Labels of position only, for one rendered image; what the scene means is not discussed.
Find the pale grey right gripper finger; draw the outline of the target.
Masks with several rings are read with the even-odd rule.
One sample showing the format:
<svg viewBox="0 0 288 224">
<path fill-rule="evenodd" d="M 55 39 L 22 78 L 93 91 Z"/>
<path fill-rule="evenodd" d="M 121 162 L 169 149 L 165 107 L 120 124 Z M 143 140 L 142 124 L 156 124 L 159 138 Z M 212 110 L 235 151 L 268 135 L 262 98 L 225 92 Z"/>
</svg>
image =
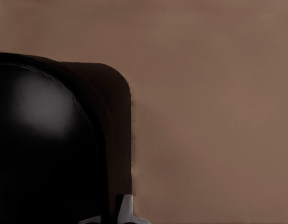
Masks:
<svg viewBox="0 0 288 224">
<path fill-rule="evenodd" d="M 133 217 L 133 197 L 131 194 L 123 195 L 117 224 L 135 224 Z"/>
</svg>

